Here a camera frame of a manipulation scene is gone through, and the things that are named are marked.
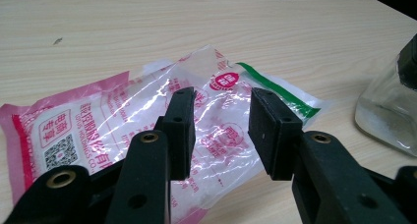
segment glass jar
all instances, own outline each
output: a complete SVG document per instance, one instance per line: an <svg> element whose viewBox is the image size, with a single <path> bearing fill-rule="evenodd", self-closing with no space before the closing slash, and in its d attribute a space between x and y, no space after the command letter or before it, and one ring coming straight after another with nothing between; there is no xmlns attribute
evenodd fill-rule
<svg viewBox="0 0 417 224"><path fill-rule="evenodd" d="M355 121L366 133L417 156L417 34L361 94Z"/></svg>

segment pink packaging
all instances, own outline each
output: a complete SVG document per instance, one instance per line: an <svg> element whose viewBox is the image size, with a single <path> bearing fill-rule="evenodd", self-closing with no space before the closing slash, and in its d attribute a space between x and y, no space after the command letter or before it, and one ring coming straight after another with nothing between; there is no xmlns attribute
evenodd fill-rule
<svg viewBox="0 0 417 224"><path fill-rule="evenodd" d="M197 139L191 177L172 182L171 212L172 223L199 222L221 197L263 169L247 135L253 86L276 91L305 123L327 105L254 71L246 64L230 65L206 46L139 78L129 80L126 72L32 106L3 105L0 124L7 138L14 203L56 166L82 165L93 174L123 159L131 138L151 130L164 115L172 93L193 86Z"/></svg>

